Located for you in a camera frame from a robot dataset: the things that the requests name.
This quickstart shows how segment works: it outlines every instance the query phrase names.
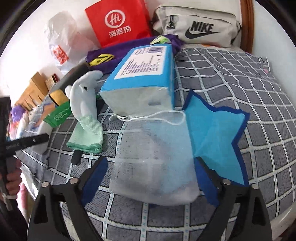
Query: purple cloth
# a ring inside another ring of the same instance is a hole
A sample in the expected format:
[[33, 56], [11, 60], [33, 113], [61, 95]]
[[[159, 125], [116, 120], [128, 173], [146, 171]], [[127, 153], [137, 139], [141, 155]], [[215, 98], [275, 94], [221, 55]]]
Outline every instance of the purple cloth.
[[[179, 39], [178, 35], [167, 34], [164, 35], [172, 42], [173, 47], [173, 54], [174, 56], [181, 50], [181, 46], [184, 44], [182, 40]], [[150, 45], [151, 41], [154, 40], [157, 36], [149, 37], [149, 38], [142, 38], [127, 41], [124, 43], [120, 43], [111, 47], [93, 50], [88, 52], [86, 57], [86, 62], [90, 63], [95, 58], [97, 58], [100, 54], [112, 54], [114, 55], [114, 59], [101, 63], [96, 66], [90, 67], [90, 70], [100, 70], [103, 74], [112, 73], [113, 70], [117, 67], [117, 65], [121, 62], [121, 60], [128, 54], [128, 52], [136, 47], [143, 46], [143, 45]]]
[[11, 116], [13, 123], [16, 123], [21, 120], [22, 115], [26, 112], [26, 110], [21, 106], [17, 105], [12, 108], [11, 110]]

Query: light green object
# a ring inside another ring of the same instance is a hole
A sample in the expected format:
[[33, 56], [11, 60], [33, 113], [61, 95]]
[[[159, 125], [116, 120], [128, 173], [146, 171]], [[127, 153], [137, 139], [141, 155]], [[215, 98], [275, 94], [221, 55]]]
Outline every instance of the light green object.
[[72, 114], [70, 108], [70, 101], [65, 102], [64, 104], [58, 106], [53, 112], [48, 114], [44, 121], [52, 128], [58, 127], [60, 124], [63, 124], [65, 120]]
[[103, 144], [103, 127], [92, 115], [78, 119], [67, 147], [88, 153], [101, 153]]
[[156, 39], [152, 40], [150, 45], [152, 44], [171, 44], [172, 42], [162, 35], [158, 36]]

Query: person's hand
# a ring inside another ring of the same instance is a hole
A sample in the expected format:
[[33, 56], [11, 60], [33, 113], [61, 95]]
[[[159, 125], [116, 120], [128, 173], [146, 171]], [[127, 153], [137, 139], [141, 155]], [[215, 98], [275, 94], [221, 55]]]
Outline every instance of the person's hand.
[[[20, 167], [22, 163], [19, 159], [16, 160], [16, 169], [14, 172], [7, 174], [8, 183], [6, 184], [6, 188], [9, 191], [9, 195], [14, 196], [20, 191], [20, 183], [22, 182], [22, 178], [20, 174], [22, 173]], [[0, 200], [3, 201], [2, 193], [0, 193]]]

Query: white wall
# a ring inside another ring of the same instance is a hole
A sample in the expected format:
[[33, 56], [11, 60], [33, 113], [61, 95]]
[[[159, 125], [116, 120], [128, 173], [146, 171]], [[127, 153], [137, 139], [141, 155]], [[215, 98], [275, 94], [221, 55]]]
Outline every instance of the white wall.
[[[150, 16], [158, 5], [172, 1], [183, 2], [182, 0], [146, 0]], [[203, 0], [190, 1], [198, 6], [198, 2]], [[207, 1], [221, 3], [221, 0]], [[47, 76], [53, 73], [62, 76], [54, 65], [47, 39], [43, 34], [47, 21], [60, 11], [69, 11], [77, 21], [79, 31], [99, 45], [84, 11], [96, 2], [98, 0], [47, 0], [37, 8], [17, 30], [0, 57], [0, 94], [10, 94], [12, 103], [15, 103], [37, 71]], [[239, 17], [238, 0], [223, 0], [223, 4], [232, 6]]]
[[274, 17], [254, 0], [253, 53], [265, 56], [271, 70], [296, 106], [296, 47]]

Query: mesh bag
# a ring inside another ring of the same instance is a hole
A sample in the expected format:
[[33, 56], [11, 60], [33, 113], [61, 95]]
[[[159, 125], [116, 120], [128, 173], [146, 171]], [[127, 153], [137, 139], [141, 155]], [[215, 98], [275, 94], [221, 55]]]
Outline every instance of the mesh bag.
[[185, 113], [165, 111], [125, 121], [110, 190], [158, 205], [193, 202], [199, 188]]

